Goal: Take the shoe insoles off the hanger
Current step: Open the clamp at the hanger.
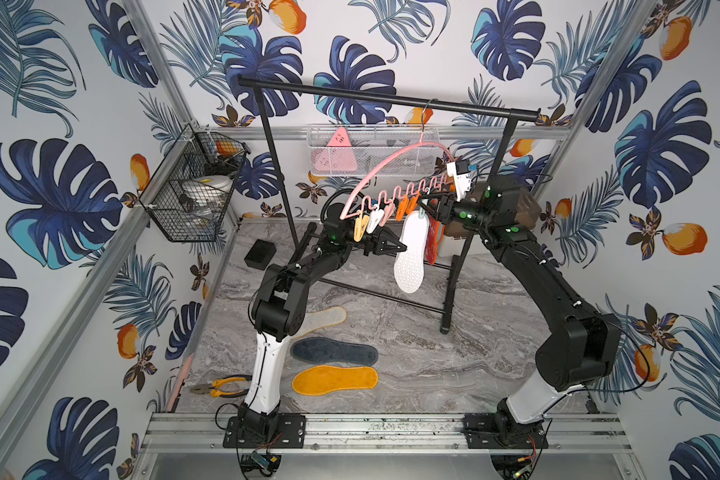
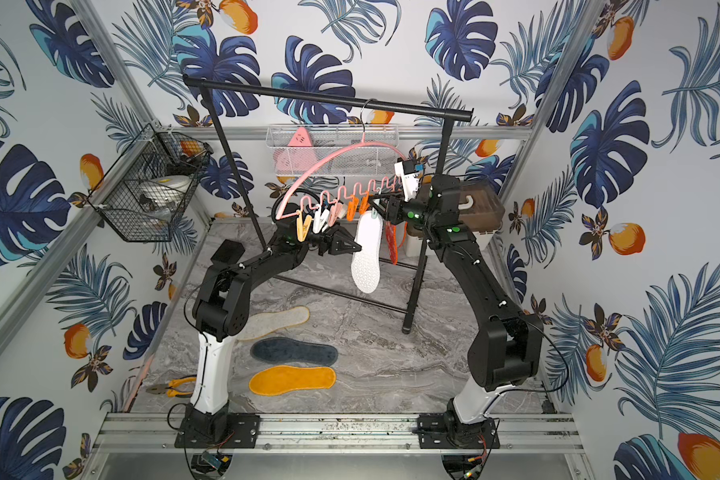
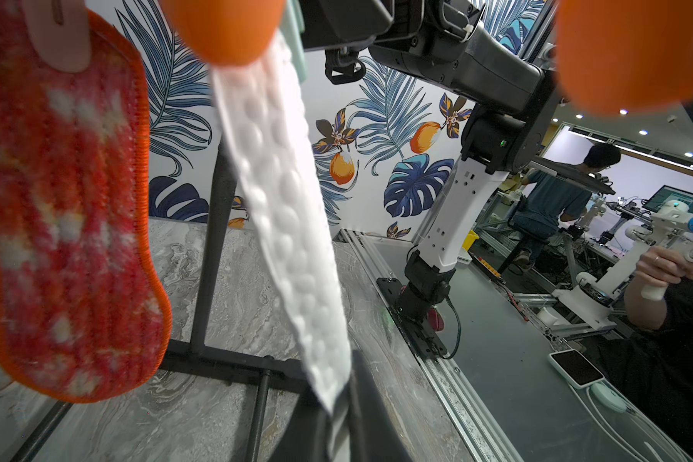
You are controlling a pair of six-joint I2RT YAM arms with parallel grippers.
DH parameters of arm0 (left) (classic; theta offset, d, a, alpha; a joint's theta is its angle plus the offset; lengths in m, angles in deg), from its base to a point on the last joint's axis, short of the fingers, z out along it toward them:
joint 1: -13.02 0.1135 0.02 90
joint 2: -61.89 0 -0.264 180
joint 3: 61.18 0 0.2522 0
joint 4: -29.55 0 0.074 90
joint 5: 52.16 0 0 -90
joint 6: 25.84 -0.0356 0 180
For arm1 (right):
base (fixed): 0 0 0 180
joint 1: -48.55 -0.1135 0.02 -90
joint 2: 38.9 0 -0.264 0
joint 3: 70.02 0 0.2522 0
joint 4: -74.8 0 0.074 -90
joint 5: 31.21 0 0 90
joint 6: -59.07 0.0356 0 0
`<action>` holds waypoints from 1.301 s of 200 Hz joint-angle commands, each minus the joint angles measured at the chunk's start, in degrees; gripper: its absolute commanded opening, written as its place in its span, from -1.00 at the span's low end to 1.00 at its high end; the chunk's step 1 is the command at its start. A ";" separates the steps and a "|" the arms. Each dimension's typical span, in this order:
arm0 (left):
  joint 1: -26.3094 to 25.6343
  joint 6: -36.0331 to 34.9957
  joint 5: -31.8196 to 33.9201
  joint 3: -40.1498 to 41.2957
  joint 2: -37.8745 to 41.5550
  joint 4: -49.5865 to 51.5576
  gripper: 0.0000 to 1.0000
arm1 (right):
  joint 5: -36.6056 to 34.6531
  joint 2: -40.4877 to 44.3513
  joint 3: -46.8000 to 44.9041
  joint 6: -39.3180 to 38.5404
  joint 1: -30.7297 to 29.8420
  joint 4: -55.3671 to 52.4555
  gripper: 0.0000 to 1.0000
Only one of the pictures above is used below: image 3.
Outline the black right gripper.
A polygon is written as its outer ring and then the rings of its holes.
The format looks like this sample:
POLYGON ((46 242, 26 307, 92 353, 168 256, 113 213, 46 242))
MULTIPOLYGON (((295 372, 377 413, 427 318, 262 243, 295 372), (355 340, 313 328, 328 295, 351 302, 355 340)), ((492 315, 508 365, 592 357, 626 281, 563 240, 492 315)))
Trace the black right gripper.
POLYGON ((366 76, 373 59, 438 86, 479 86, 485 67, 481 9, 470 1, 298 1, 305 51, 325 52, 333 85, 366 76))

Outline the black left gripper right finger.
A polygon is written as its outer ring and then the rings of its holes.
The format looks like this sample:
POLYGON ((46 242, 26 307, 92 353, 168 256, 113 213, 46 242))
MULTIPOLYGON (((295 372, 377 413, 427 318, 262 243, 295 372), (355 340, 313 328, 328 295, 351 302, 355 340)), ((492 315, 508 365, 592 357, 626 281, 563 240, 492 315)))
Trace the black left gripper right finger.
POLYGON ((360 350, 352 351, 352 373, 346 390, 350 460, 411 462, 360 350))

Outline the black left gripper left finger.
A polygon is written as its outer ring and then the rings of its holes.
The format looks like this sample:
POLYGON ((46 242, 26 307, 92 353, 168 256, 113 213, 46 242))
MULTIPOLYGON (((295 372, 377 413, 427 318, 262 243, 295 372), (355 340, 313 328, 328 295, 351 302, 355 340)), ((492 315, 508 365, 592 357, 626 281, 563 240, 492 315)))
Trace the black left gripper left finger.
POLYGON ((327 462, 331 417, 311 389, 304 391, 269 462, 327 462))

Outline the white shoe insole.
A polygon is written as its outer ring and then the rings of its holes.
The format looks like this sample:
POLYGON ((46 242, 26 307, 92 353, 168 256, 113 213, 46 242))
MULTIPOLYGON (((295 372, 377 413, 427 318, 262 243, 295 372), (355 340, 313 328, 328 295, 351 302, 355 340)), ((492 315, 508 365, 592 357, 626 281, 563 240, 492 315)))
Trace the white shoe insole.
POLYGON ((348 322, 291 50, 212 67, 223 140, 308 382, 332 414, 352 370, 348 322))

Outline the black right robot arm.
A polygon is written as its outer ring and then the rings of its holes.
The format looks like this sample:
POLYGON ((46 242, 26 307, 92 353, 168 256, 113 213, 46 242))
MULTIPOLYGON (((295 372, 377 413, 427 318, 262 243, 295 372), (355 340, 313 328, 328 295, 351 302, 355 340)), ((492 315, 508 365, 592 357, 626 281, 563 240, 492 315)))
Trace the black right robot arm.
POLYGON ((462 243, 506 177, 535 164, 592 192, 606 191, 605 184, 539 155, 561 98, 554 72, 536 63, 557 3, 538 9, 519 53, 488 31, 486 7, 469 1, 300 1, 296 7, 302 46, 325 52, 328 80, 359 82, 366 94, 355 103, 365 127, 353 127, 345 112, 317 124, 321 138, 313 150, 330 216, 348 181, 348 152, 356 149, 374 162, 398 154, 423 121, 417 83, 450 92, 440 111, 450 136, 461 142, 460 156, 433 163, 422 154, 394 167, 385 207, 400 217, 426 213, 425 235, 408 253, 404 282, 377 282, 415 352, 450 359, 429 310, 448 299, 462 243))

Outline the operator hand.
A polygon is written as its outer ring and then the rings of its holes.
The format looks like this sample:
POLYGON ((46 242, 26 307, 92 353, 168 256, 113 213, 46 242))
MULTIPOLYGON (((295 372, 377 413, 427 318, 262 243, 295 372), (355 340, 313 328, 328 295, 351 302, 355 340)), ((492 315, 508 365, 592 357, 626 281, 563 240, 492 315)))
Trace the operator hand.
POLYGON ((693 263, 679 252, 653 246, 636 263, 634 281, 642 285, 667 287, 693 280, 693 263))

